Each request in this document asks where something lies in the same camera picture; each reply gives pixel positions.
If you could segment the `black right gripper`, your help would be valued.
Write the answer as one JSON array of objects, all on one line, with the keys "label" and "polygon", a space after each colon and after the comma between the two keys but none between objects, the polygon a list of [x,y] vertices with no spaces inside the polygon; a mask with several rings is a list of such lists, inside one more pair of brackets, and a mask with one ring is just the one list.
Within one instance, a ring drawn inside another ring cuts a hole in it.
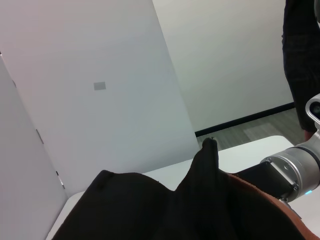
[{"label": "black right gripper", "polygon": [[285,178],[268,161],[237,172],[235,175],[277,199],[285,197]]}]

